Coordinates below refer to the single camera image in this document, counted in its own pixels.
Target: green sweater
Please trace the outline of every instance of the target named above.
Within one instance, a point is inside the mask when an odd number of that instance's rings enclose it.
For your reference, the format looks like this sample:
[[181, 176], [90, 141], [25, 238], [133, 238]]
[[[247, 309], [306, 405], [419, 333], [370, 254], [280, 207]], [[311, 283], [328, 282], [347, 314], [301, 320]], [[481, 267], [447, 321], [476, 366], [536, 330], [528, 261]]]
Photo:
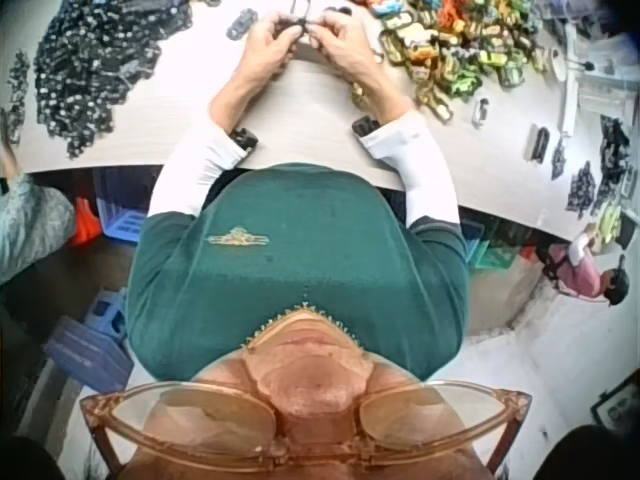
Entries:
[[[251, 245], [225, 244], [237, 227]], [[156, 378], [189, 380], [308, 302], [367, 351], [426, 379], [464, 338], [465, 249], [458, 225], [423, 217], [406, 228], [357, 176], [301, 165], [249, 172], [198, 218], [147, 219], [129, 283], [129, 340]]]

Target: orange toy part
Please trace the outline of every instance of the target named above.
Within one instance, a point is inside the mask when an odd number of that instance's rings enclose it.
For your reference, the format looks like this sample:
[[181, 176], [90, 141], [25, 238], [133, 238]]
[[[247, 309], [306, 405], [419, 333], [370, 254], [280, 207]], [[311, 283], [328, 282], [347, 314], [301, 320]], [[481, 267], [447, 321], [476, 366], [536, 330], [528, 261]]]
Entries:
[[439, 13], [439, 23], [443, 28], [452, 28], [457, 20], [465, 18], [465, 9], [469, 0], [443, 0]]
[[102, 234], [100, 220], [91, 211], [89, 201], [86, 198], [77, 197], [76, 209], [76, 233], [71, 238], [71, 245], [83, 245]]

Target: blue stool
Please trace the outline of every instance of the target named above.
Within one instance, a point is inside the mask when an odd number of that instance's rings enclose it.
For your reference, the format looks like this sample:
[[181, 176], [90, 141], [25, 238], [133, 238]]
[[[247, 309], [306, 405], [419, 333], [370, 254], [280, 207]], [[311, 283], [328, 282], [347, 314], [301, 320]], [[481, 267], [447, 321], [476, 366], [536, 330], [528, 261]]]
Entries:
[[44, 352], [71, 378], [99, 393], [121, 392], [133, 361], [117, 341], [69, 317], [61, 317]]

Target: gold brooch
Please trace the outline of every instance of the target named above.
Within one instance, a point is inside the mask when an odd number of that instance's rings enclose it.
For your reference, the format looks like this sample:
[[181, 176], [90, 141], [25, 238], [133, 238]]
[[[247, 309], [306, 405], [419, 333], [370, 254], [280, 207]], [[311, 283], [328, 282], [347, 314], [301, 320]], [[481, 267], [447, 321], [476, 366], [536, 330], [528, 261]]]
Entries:
[[235, 227], [226, 235], [212, 235], [207, 237], [211, 245], [234, 245], [247, 247], [250, 245], [267, 245], [269, 237], [264, 235], [252, 235], [242, 227]]

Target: eyeglasses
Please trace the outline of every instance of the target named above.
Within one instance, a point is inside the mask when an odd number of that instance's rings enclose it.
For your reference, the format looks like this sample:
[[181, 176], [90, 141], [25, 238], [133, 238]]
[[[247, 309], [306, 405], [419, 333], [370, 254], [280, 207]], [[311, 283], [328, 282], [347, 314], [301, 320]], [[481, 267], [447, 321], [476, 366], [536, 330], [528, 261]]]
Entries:
[[268, 402], [224, 386], [164, 382], [81, 401], [87, 426], [110, 472], [122, 469], [107, 429], [182, 465], [227, 472], [340, 461], [388, 466], [419, 462], [505, 426], [487, 468], [495, 472], [527, 415], [531, 397], [466, 382], [430, 382], [365, 396], [354, 437], [337, 445], [293, 444]]

